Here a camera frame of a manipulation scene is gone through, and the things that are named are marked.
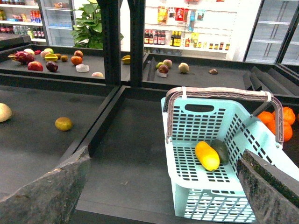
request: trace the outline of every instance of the store shelf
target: store shelf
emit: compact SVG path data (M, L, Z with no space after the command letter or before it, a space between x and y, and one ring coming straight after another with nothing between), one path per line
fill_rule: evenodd
M71 27L48 27L49 29L66 29L66 30L73 30Z
M299 42L291 41L290 44L292 44L292 45L299 45Z
M261 24L277 24L277 25L289 25L289 22L276 22L276 21L258 21Z
M22 6L22 5L7 5L7 4L0 4L0 7L10 7L10 8L38 8L38 6Z
M276 41L276 40L258 40L258 39L253 39L252 42L282 44L282 41Z
M25 26L37 26L42 27L42 23L34 23L34 22L15 22L15 21L7 21L7 20L1 20L1 24L14 24L14 25L25 25Z
M53 10L53 11L66 11L69 12L69 8L50 8L50 7L45 7L45 10Z
M46 39L31 38L33 42L47 42Z
M227 50L214 50L214 49L203 49L203 48L193 48L193 47L173 47L169 45L154 45L154 44L144 44L145 48L162 48L162 49L175 49L175 50L192 50L192 51L205 51L205 52L217 52L217 53L227 53Z

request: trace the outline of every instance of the pear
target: pear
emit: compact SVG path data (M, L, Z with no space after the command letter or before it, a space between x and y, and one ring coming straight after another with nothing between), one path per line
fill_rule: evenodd
M164 64L163 62L159 62L157 65L156 65L156 69L159 69L159 67Z
M178 69L181 73L188 73L190 71L189 66L186 63L179 64Z

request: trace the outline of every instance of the gray basket handle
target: gray basket handle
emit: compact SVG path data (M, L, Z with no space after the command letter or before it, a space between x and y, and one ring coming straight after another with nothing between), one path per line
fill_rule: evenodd
M256 116L260 114L265 108L267 108L268 103L271 103L275 109L275 122L276 124L276 142L283 146L284 142L284 127L283 127L283 107L280 101L275 98L271 93L264 91L247 91L239 90L234 88L222 88L222 87L210 87L210 88L195 88L195 87L177 87L169 90L166 94L165 103L163 106L163 112L168 112L167 118L167 135L166 142L168 143L169 138L172 136L172 126L173 126L173 111L174 111L174 101L179 98L228 98L228 99L244 99L248 101L264 102L260 107L258 107L253 115Z

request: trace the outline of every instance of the green leaves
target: green leaves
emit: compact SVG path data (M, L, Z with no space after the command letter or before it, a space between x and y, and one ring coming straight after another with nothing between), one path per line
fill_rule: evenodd
M98 7L98 4L84 4L83 8L87 14L93 13Z
M103 49L100 7L96 0L88 1L90 4L83 4L83 7L76 9L82 11L82 18L76 19L77 26L73 26L71 35L74 37L75 47Z

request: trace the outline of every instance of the apple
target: apple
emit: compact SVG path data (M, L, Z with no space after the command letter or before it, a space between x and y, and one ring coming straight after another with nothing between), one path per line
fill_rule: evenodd
M41 57L44 59L47 54L51 54L49 51L42 51L41 52Z
M164 74L167 74L167 73L168 73L168 66L167 66L166 64L162 64L162 65L159 67L159 72L164 73Z
M58 69L58 65L55 62L53 62L53 61L47 62L46 63L46 67L51 72L56 72L57 69Z
M83 58L83 53L81 50L76 50L74 53L74 56L79 56L79 57Z
M51 48L46 48L44 51L48 51L48 52L50 52L51 54L54 54L54 51L53 51Z
M37 61L30 62L27 65L27 68L30 71L43 71L43 65L40 62L37 62Z

